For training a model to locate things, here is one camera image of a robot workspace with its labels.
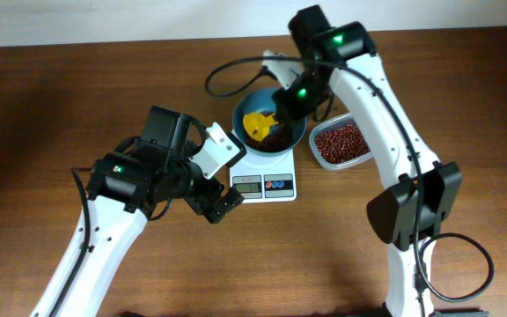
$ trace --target digital kitchen scale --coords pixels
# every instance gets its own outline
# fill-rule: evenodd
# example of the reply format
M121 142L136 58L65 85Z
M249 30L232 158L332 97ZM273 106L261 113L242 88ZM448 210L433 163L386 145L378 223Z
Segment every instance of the digital kitchen scale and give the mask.
M297 198L292 149L278 157L248 152L230 168L230 185L244 196L244 203L290 202Z

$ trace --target wood grain surface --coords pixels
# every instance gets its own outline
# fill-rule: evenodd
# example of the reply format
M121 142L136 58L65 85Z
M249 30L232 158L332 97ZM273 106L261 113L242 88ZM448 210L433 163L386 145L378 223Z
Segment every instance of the wood grain surface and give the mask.
M422 138L464 174L442 231L477 239L496 263L486 293L456 306L435 300L436 307L507 316L507 28L371 36ZM231 129L242 96L213 99L203 80L218 65L266 48L297 55L289 37L0 48L0 316L32 311L70 242L80 211L70 167L90 166L139 134L152 105ZM215 87L238 87L258 68L240 66ZM272 85L261 80L254 88ZM337 103L333 115L343 112ZM386 248L365 213L382 190L375 163L325 172L307 137L295 149L295 202L243 205L219 225L175 203L129 250L99 316L125 310L284 316L379 307ZM227 170L218 174L226 183L228 177ZM486 271L472 247L438 243L433 282L441 291L468 293Z

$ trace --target yellow plastic spoon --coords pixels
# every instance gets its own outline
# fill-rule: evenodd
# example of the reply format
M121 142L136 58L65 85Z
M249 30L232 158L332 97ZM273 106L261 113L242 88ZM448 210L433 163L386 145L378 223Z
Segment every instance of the yellow plastic spoon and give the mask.
M242 122L246 133L258 142L268 137L271 127L279 123L275 120L274 114L266 117L260 113L246 114Z

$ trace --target rectangular food container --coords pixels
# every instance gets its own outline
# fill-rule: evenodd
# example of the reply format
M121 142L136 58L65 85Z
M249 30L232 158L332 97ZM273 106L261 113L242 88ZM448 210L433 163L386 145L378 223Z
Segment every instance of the rectangular food container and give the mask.
M319 136L322 133L332 131L335 129L339 129L341 127L345 127L348 124L354 124L356 125L355 119L353 119L353 115L350 113L338 115L335 118L332 118L330 120L327 120L325 122L322 122L319 124L316 128L312 130L310 133L310 137L308 139L308 143L310 144L310 148L312 150L312 154L314 154L314 157L320 163L322 168L324 168L327 171L337 171L344 168L356 166L357 164L363 163L364 161L370 159L373 157L373 153L369 152L367 154L364 154L360 157L353 158L349 161L340 163L340 164L332 164L326 162L324 158L320 155L320 151L318 151L318 148L316 147L316 143L314 140L316 139L316 136Z

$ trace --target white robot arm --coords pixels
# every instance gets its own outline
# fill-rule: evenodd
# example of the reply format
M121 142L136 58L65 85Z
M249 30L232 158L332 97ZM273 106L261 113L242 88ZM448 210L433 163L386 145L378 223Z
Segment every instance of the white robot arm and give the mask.
M264 56L275 55L285 56L271 51L264 52ZM380 57L364 54L349 59L346 64L351 69L364 74L383 91L413 140L415 150L420 153L419 159L422 172L426 173L432 170L434 162L438 162L439 158L430 150L410 123L388 84ZM291 74L302 73L302 70L298 71L300 64L295 62L269 60L264 61L263 65L267 66L268 71L275 75L283 88L294 85L297 76ZM365 141L373 153L383 186L390 188L392 185L398 184L400 182L399 176L403 174L412 178L416 177L415 166L408 159L406 142L393 122L393 117L387 112L377 96L373 95L371 88L366 86L359 78L340 69L334 69L332 72L329 87L335 96L346 107L349 107L349 111L353 114L357 126L362 131ZM421 307L417 301L418 294L414 287L415 259L412 250L401 251L393 244L387 245L386 250L390 275L388 295L386 296L388 311L393 317L420 317ZM430 261L432 252L433 246L430 246L423 257L428 276L431 276ZM434 312L430 292L426 290L422 297L426 316L429 316Z
M153 107L142 136L95 163L88 199L82 194L90 225L82 210L70 245L30 316L95 316L132 243L149 220L165 214L166 209L151 216L156 203L166 201L169 208L172 199L183 198L197 215L217 223L242 202L235 188L221 197L224 185L214 174L241 159L245 147L216 122L195 147L187 141L193 124L204 129L192 117ZM132 152L124 153L132 143Z
M374 43L361 24L331 27L320 7L313 6L299 11L289 29L304 58L271 51L260 58L283 87L273 95L277 120L295 124L329 98L330 91L349 108L373 153L386 189L369 202L367 214L375 233L387 244L390 275L387 313L392 317L431 316L434 307L430 288L437 292L429 283L431 255L436 240L444 237L439 233L441 222L449 215L461 173L455 163L442 166L418 135L394 95ZM305 65L305 70L298 70L298 62ZM481 250L489 264L489 275L481 288L467 296L452 299L438 292L436 295L451 302L471 299L488 288L494 275L492 260L474 240L457 233L445 236L466 240ZM488 313L452 314L473 315Z

